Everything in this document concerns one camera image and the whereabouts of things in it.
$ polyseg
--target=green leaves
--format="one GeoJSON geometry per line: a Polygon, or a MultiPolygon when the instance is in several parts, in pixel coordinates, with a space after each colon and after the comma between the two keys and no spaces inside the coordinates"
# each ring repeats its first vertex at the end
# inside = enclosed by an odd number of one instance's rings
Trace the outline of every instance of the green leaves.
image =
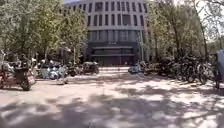
{"type": "Polygon", "coordinates": [[[84,14],[76,11],[67,15],[69,24],[65,24],[58,0],[19,0],[1,5],[0,38],[5,50],[47,54],[61,41],[73,47],[85,39],[84,14]]]}
{"type": "Polygon", "coordinates": [[[151,45],[159,58],[200,53],[203,38],[194,8],[188,4],[174,5],[169,0],[152,2],[149,7],[151,45]]]}

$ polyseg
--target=scooter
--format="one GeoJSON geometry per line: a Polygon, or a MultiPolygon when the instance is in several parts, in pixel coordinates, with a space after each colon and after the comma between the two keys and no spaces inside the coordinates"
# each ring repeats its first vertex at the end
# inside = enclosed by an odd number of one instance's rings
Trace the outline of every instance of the scooter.
{"type": "Polygon", "coordinates": [[[31,84],[28,78],[28,68],[11,67],[9,63],[4,61],[5,53],[1,50],[3,60],[1,62],[1,79],[0,89],[5,87],[20,86],[24,91],[30,91],[31,84]]]}

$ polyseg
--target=branch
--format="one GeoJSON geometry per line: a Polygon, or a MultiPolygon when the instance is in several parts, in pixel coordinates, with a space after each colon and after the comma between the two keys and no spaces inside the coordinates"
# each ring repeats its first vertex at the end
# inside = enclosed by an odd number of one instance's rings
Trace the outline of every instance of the branch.
{"type": "Polygon", "coordinates": [[[207,0],[207,1],[210,2],[210,3],[213,3],[213,4],[219,4],[219,5],[224,6],[224,1],[222,1],[222,2],[219,2],[219,1],[213,1],[213,0],[207,0]]]}

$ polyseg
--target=ground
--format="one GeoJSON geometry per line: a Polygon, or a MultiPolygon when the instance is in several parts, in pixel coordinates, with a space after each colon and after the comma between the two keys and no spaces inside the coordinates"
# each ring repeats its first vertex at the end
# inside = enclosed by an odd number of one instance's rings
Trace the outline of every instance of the ground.
{"type": "Polygon", "coordinates": [[[69,81],[0,90],[2,117],[10,128],[224,128],[222,91],[210,83],[130,75],[125,68],[69,81]]]}

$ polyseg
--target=multi-story building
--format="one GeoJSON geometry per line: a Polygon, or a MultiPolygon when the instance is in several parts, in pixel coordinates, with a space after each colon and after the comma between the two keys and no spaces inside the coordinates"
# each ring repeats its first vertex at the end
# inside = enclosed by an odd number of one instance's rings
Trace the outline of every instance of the multi-story building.
{"type": "Polygon", "coordinates": [[[75,0],[64,4],[83,9],[88,30],[85,59],[103,65],[133,64],[149,59],[146,0],[75,0]]]}

